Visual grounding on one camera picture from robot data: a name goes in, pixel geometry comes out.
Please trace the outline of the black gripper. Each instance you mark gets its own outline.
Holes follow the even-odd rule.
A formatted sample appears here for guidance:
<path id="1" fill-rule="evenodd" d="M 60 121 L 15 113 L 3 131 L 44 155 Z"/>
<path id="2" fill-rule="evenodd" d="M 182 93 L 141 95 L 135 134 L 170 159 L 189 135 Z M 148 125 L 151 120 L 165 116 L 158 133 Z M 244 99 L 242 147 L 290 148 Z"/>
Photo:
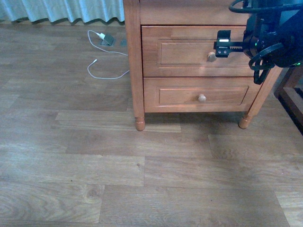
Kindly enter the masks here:
<path id="1" fill-rule="evenodd" d="M 303 63 L 303 2 L 301 0 L 244 0 L 249 14 L 243 43 L 231 41 L 231 30 L 219 30 L 215 56 L 244 52 L 251 68 L 296 67 Z"/>

